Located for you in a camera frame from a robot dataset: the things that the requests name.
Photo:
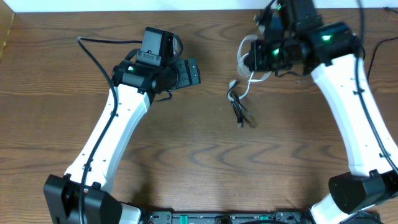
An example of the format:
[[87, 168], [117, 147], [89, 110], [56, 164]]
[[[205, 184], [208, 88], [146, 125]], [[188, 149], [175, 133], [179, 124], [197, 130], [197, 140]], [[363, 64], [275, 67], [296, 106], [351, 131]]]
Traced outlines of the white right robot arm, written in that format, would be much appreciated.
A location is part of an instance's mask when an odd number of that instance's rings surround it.
[[368, 208], [397, 197], [397, 144], [364, 71], [363, 36], [344, 22], [325, 24], [312, 1], [278, 1], [255, 17], [262, 34], [242, 63], [250, 72], [290, 73], [296, 64], [323, 93], [342, 135], [349, 171], [330, 178], [329, 193], [302, 223], [362, 223]]

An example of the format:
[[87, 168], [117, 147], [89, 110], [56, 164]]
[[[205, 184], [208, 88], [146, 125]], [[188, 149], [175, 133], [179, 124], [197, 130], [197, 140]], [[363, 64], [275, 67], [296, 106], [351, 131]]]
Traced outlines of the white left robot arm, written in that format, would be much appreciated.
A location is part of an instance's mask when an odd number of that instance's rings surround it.
[[143, 209], [111, 195], [127, 144], [154, 97], [200, 83], [180, 37], [147, 27], [137, 48], [105, 75], [106, 106], [84, 148], [64, 175], [50, 175], [44, 195], [54, 223], [146, 223]]

